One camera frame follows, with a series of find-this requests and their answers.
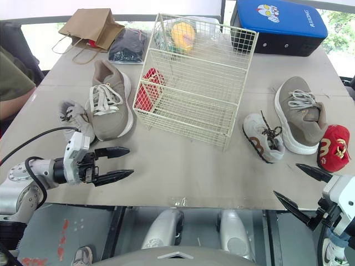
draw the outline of red object in basket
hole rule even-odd
[[[97,47],[96,42],[93,41],[93,40],[88,40],[88,44],[89,44],[91,47],[93,47],[93,48],[96,48],[96,47]]]
[[[145,81],[165,85],[164,76],[155,68],[151,68],[142,78]],[[155,101],[161,93],[160,86],[141,83],[134,107],[144,111],[151,111]]]

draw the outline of floor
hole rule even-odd
[[[166,208],[134,207],[125,211],[115,255],[140,249],[154,219]],[[220,248],[216,231],[219,209],[183,209],[185,225],[181,245]],[[270,250],[261,211],[238,210],[256,262],[269,266]],[[27,266],[70,265],[78,247],[89,245],[94,258],[101,258],[109,233],[112,212],[104,209],[45,204],[31,219],[19,245],[19,260]],[[283,266],[315,266],[318,232],[311,232],[290,213],[278,214]],[[62,261],[58,251],[63,249]],[[346,250],[350,265],[355,265],[355,251]]]

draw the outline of plastic bag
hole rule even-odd
[[[147,38],[140,29],[125,28],[111,45],[109,60],[119,64],[143,63]]]
[[[189,54],[194,46],[200,48],[218,45],[222,39],[218,20],[206,17],[186,16],[164,21],[164,29],[154,35],[158,49],[178,54]]]

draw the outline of wire shelf rack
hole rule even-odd
[[[227,148],[257,33],[158,14],[133,109],[147,126]]]

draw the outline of gray sneaker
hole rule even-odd
[[[128,105],[131,91],[129,78],[107,60],[95,62],[93,86],[85,106],[89,121],[99,140],[111,140],[125,135],[133,125]]]
[[[296,154],[313,154],[328,125],[324,105],[315,101],[306,81],[288,79],[275,96],[285,146]]]
[[[93,264],[93,252],[89,247],[81,247],[74,255],[72,266],[89,266]]]

